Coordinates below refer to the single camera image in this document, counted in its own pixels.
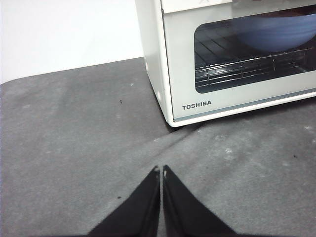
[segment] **white toaster oven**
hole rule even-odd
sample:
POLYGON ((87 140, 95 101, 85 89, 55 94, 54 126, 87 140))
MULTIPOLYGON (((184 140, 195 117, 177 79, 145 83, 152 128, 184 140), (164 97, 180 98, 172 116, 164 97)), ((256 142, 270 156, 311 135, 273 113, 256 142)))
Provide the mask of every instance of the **white toaster oven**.
POLYGON ((135 0, 173 127, 316 96, 316 0, 135 0))

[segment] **gray fabric surface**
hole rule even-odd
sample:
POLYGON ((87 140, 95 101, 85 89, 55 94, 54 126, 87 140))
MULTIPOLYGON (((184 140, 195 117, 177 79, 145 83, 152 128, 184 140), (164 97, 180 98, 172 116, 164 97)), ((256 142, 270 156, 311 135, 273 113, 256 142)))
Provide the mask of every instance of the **gray fabric surface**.
POLYGON ((142 58, 5 83, 1 234, 86 234, 169 164, 237 232, 316 236, 315 117, 312 98, 173 129, 142 58))

